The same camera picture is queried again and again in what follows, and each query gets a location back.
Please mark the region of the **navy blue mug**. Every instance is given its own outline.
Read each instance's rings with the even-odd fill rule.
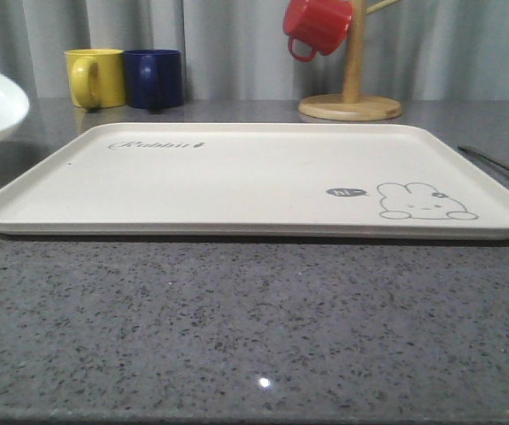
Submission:
[[[183,104],[178,50],[124,50],[122,60],[129,106],[160,109]]]

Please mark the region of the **mug rack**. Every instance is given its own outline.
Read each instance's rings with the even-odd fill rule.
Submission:
[[[398,1],[383,0],[366,8],[366,0],[351,0],[353,14],[344,63],[343,92],[306,97],[298,106],[301,113],[342,121],[388,120],[402,114],[402,106],[397,100],[363,96],[360,92],[366,16]]]

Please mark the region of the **gray countertop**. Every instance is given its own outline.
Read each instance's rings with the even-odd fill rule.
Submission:
[[[509,162],[509,102],[404,107],[392,123]],[[318,120],[289,101],[39,99],[0,143],[0,187],[117,121]],[[0,421],[16,420],[509,422],[509,241],[0,235]]]

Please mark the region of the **tray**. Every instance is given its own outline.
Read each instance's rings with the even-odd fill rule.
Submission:
[[[0,232],[509,238],[509,191],[399,125],[118,123],[0,189]]]

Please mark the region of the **wooden base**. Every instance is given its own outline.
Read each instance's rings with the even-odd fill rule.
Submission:
[[[378,96],[362,96],[356,104],[343,103],[341,95],[306,97],[298,109],[305,115],[340,121],[389,120],[402,114],[397,100]]]

